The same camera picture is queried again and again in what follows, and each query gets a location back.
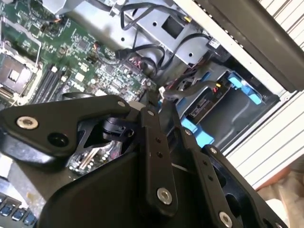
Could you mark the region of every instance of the motherboard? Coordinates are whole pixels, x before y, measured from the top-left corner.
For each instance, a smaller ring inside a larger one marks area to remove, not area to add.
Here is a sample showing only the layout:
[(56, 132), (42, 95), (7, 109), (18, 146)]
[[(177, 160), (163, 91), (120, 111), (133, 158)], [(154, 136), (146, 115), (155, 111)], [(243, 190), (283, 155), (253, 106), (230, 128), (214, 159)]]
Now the motherboard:
[(60, 100), (69, 92), (136, 101), (156, 89), (136, 62), (114, 62), (112, 50), (73, 20), (50, 14), (39, 1), (0, 3), (0, 14), (0, 100), (5, 106)]

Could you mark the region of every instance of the black arm mount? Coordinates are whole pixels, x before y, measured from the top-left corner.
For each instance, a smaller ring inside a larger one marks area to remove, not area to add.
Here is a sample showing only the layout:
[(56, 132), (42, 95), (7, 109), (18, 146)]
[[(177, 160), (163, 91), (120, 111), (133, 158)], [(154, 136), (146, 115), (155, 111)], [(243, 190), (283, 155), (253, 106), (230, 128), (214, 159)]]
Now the black arm mount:
[(286, 227), (220, 151), (197, 145), (174, 104), (153, 104), (108, 95), (0, 113), (0, 151), (45, 176), (75, 152), (123, 142), (120, 157), (52, 195), (37, 228)]

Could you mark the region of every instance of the blue drive bracket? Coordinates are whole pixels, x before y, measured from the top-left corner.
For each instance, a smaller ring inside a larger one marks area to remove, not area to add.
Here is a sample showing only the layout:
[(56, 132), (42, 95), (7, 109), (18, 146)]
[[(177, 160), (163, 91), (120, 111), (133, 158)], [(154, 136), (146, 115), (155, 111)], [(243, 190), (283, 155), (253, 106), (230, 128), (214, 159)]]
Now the blue drive bracket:
[(181, 125), (183, 127), (188, 128), (194, 134), (198, 145), (203, 148), (205, 145), (212, 144), (214, 142), (214, 138), (208, 135), (203, 131), (200, 125), (194, 125), (190, 120), (188, 120), (185, 116), (182, 117)]
[(228, 80), (233, 84), (235, 89), (241, 89), (256, 105), (262, 103), (260, 96), (246, 83), (242, 83), (242, 78), (235, 72), (228, 76)]

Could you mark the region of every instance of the silver screw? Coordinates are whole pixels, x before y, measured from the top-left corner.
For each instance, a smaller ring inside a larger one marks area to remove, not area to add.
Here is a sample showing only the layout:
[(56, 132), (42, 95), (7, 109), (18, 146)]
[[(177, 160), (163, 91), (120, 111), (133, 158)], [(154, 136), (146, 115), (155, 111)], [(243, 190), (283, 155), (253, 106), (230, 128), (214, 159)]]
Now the silver screw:
[(277, 228), (283, 228), (279, 223), (275, 223)]
[(17, 120), (17, 125), (26, 130), (34, 130), (38, 127), (38, 121), (29, 116), (19, 117)]
[(226, 214), (225, 212), (222, 211), (219, 213), (219, 218), (227, 228), (232, 228), (232, 225), (233, 225), (232, 220), (228, 216), (228, 214)]
[(214, 154), (217, 154), (217, 153), (218, 153), (217, 150), (214, 149), (213, 147), (211, 147), (210, 150), (211, 150), (211, 152), (214, 153)]
[(150, 110), (148, 111), (148, 113), (149, 113), (151, 116), (154, 116), (154, 113), (151, 112)]
[(121, 107), (125, 107), (124, 102), (119, 101), (118, 104), (119, 104)]
[(165, 188), (157, 189), (157, 197), (163, 204), (166, 204), (166, 205), (172, 204), (172, 195)]
[(186, 129), (185, 132), (187, 135), (192, 135), (192, 132), (189, 129)]

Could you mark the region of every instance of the connector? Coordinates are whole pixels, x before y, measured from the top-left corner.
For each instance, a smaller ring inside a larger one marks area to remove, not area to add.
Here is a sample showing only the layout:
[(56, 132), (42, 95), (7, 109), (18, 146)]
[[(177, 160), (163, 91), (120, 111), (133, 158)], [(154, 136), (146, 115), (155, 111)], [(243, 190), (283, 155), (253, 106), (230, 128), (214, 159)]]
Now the connector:
[(122, 49), (122, 50), (117, 50), (115, 51), (115, 57), (116, 59), (123, 60), (128, 57), (132, 53), (132, 50), (129, 48)]

